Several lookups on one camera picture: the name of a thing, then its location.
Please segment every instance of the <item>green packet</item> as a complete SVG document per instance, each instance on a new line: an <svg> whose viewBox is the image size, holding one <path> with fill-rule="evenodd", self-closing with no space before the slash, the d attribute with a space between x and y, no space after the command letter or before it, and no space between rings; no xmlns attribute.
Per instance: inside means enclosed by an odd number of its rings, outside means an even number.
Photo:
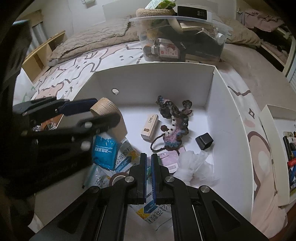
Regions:
<svg viewBox="0 0 296 241"><path fill-rule="evenodd" d="M151 0L145 9L172 9L176 6L176 0Z"/></svg>

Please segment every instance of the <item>wooden cylinder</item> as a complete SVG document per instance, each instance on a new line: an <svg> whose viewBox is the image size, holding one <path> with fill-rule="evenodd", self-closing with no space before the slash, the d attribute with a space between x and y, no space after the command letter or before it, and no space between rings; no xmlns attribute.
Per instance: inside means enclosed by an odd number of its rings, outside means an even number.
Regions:
<svg viewBox="0 0 296 241"><path fill-rule="evenodd" d="M103 97L97 103L95 103L90 111L95 115L105 115L110 113L118 113L120 115L120 122L114 128L111 128L107 131L107 133L114 138L117 142L121 142L126 134L128 133L126 130L126 125L124 123L122 114L120 110L116 107L116 105L109 99Z"/></svg>

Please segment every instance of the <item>multicolored knitted toy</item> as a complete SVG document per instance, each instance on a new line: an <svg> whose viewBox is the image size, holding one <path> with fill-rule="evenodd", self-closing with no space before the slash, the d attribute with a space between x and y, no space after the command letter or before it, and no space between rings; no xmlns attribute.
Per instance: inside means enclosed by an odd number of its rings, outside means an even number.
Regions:
<svg viewBox="0 0 296 241"><path fill-rule="evenodd" d="M169 127L166 125L161 126L160 129L164 133L154 139L150 149L153 152L177 150L182 145L182 137L189 133L188 115L192 112L192 110L190 110L192 102L190 100L184 100L182 102L184 108L181 111L171 100L164 99L162 96L158 96L156 104L160 106L160 114L164 118L172 119L172 125ZM165 142L165 146L158 150L154 150L152 148L154 142L161 137Z"/></svg>

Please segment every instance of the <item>small beige box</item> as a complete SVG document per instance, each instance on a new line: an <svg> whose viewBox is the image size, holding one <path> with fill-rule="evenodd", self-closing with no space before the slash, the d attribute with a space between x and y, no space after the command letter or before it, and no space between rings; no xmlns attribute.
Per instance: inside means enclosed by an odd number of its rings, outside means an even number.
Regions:
<svg viewBox="0 0 296 241"><path fill-rule="evenodd" d="M158 121L158 115L157 114L151 114L149 115L144 128L142 129L141 136L144 140L151 141L151 138L153 136L153 133L155 131L155 127Z"/></svg>

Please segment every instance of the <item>white cardboard box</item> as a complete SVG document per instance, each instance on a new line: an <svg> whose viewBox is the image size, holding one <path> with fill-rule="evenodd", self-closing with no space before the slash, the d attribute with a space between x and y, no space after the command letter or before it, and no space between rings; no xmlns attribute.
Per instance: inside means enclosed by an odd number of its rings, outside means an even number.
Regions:
<svg viewBox="0 0 296 241"><path fill-rule="evenodd" d="M296 194L290 196L288 157L283 141L284 131L296 131L294 126L296 124L296 111L279 106L266 105L259 118L270 146L279 206L284 206L296 199Z"/></svg>
<svg viewBox="0 0 296 241"><path fill-rule="evenodd" d="M141 137L147 115L159 113L155 103L162 95L172 100L179 108L182 101L192 102L189 116L189 134L182 138L186 150L200 152L195 138L208 132L214 139L207 161L214 164L216 184L212 186L224 200L250 220L253 198L253 166L250 147L243 121L227 85L215 66L194 63L148 63L127 65L94 73L74 100L106 97L121 111L127 139L138 152L151 155L150 142ZM91 117L90 112L66 117L58 128L74 126L79 120ZM171 124L159 114L160 124L155 137L162 134L161 125ZM163 146L162 138L155 148ZM64 180L36 195L35 212L44 224L52 220L82 192L82 174ZM192 182L199 187L200 183ZM48 200L57 190L55 202Z"/></svg>

